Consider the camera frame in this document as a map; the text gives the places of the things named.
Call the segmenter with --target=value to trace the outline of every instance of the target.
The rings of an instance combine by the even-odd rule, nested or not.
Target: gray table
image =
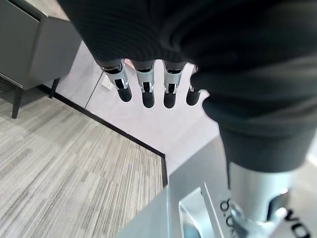
[[[55,0],[0,1],[0,77],[16,86],[12,118],[23,91],[69,74],[81,38]]]

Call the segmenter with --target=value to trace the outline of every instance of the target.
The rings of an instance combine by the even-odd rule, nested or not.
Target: silver metal arm
[[[138,82],[142,92],[143,105],[151,108],[154,105],[154,60],[134,61]]]
[[[263,173],[230,163],[232,218],[240,238],[268,238],[287,214],[293,171]]]
[[[124,102],[129,102],[132,98],[132,93],[125,71],[124,60],[120,60],[116,65],[109,64],[109,66],[103,66],[102,70],[106,73],[110,82],[116,87],[119,97]]]

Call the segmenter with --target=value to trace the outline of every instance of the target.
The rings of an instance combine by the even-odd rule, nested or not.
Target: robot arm
[[[317,2],[58,1],[106,72],[124,58],[198,66],[191,85],[210,94],[203,107],[219,124],[236,231],[269,236],[317,124]]]

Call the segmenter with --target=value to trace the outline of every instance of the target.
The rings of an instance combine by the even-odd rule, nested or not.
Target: gray carpet
[[[11,119],[13,89],[0,82],[1,238],[110,238],[162,190],[160,156],[40,91]]]

